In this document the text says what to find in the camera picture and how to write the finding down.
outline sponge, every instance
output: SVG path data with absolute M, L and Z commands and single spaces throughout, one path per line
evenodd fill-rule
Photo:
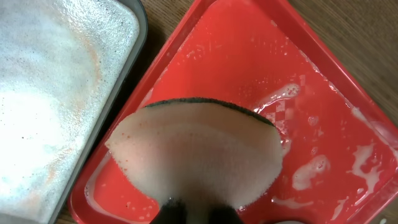
M 259 198 L 282 169 L 276 128 L 245 108 L 207 98 L 161 101 L 122 120 L 106 141 L 129 181 L 188 211 L 239 208 Z

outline gray tray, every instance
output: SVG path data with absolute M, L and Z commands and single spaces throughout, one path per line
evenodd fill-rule
M 56 221 L 146 40 L 119 2 L 0 1 L 0 223 Z

